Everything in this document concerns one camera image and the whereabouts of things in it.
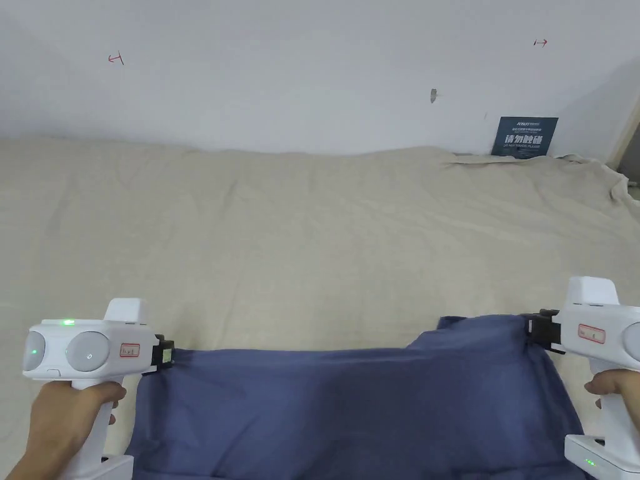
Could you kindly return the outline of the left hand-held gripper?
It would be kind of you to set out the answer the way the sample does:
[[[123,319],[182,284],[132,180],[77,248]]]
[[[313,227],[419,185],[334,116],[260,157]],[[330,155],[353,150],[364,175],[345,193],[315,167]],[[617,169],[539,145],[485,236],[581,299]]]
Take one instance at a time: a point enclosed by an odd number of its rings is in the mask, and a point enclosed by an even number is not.
[[[174,342],[155,334],[143,312],[142,299],[114,298],[103,319],[43,319],[29,329],[22,373],[36,381],[70,381],[82,390],[172,368]],[[62,479],[132,478],[132,456],[104,452],[112,409],[100,409]]]

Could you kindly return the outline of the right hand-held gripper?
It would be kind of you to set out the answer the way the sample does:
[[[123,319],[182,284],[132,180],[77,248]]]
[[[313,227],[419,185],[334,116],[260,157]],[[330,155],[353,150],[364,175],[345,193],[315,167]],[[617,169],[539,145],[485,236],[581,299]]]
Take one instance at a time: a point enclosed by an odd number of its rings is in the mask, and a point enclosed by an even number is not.
[[[527,313],[530,343],[548,348],[548,317]],[[565,353],[588,358],[593,374],[613,369],[639,371],[639,308],[620,304],[610,279],[571,277],[566,300],[553,317]],[[564,455],[594,479],[639,479],[639,431],[619,394],[601,397],[603,435],[568,434]]]

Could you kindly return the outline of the person's right hand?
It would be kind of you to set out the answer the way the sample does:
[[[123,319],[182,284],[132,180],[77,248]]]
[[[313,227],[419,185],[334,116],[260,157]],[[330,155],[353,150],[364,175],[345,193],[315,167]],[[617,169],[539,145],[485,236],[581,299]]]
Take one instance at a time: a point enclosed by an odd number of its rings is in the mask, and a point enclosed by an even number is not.
[[[628,369],[603,371],[595,374],[584,388],[599,396],[618,394],[630,411],[639,409],[639,372]]]

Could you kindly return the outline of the person's left hand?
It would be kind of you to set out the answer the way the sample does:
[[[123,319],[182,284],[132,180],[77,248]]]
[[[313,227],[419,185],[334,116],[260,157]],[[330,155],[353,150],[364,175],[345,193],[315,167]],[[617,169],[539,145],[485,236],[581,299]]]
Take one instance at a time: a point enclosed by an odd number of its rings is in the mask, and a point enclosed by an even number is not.
[[[86,442],[100,409],[116,406],[126,393],[116,382],[83,390],[70,382],[46,383],[31,407],[25,452],[7,478],[59,479]]]

